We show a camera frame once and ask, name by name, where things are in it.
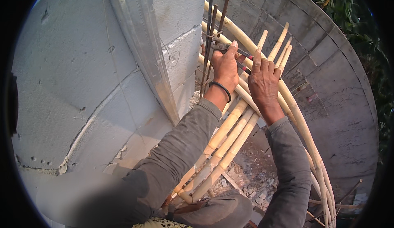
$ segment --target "patterned cloth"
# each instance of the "patterned cloth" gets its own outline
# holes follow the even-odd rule
[[[192,228],[191,226],[182,225],[177,222],[169,221],[161,218],[150,218],[143,224],[133,225],[133,228]]]

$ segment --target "man's right hand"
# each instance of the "man's right hand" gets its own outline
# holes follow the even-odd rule
[[[253,67],[248,78],[249,90],[267,125],[284,117],[278,103],[278,83],[281,71],[272,61],[261,58],[261,48],[254,53]]]

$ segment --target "wrist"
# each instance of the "wrist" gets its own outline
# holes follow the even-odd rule
[[[229,91],[230,94],[234,92],[234,89],[237,86],[237,84],[235,84],[233,80],[229,80],[225,78],[214,78],[214,81],[223,85]]]
[[[259,108],[261,115],[267,123],[267,126],[272,125],[284,117],[284,113],[278,102],[272,103],[270,105],[257,104],[257,107]]]
[[[211,85],[208,91],[205,93],[204,98],[214,103],[220,111],[223,111],[227,102],[229,101],[229,96],[224,91],[223,88],[217,85]]]

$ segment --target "concrete wall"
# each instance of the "concrete wall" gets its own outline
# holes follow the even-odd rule
[[[204,0],[153,0],[153,7],[160,38],[167,48],[163,46],[163,54],[171,88],[182,117],[194,93]]]
[[[203,2],[155,0],[180,117],[194,92]],[[110,1],[104,4],[111,46],[102,0],[40,0],[19,37],[13,146],[33,200],[38,186],[59,173],[104,171],[113,163],[131,168],[172,128],[135,63]]]
[[[221,9],[224,0],[214,3]],[[291,91],[305,85],[293,94],[334,192],[342,196],[363,178],[357,194],[368,195],[378,154],[376,107],[360,60],[340,29],[311,0],[230,0],[227,16],[254,43],[268,30],[263,47],[266,56],[289,22],[285,42],[292,36],[293,50],[283,79]],[[224,35],[235,40],[225,28]]]

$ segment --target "hand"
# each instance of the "hand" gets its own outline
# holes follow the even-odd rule
[[[238,43],[233,41],[225,54],[222,54],[220,51],[214,51],[212,54],[211,64],[215,71],[214,81],[226,87],[230,94],[238,85],[238,67],[235,59],[239,57],[238,60],[240,62],[243,62],[245,59],[237,51]]]
[[[214,81],[222,84],[230,94],[234,92],[235,87],[238,85],[238,68],[235,59],[238,57],[238,60],[243,62],[246,58],[237,53],[237,50],[238,43],[234,41],[225,54],[222,54],[220,51],[214,51],[212,54],[211,64],[215,71]],[[229,100],[224,89],[217,85],[212,85],[204,95],[204,98],[214,103],[221,111],[223,111]]]
[[[253,67],[248,78],[249,90],[267,125],[284,117],[278,103],[279,68],[272,61],[261,58],[261,48],[254,53]]]

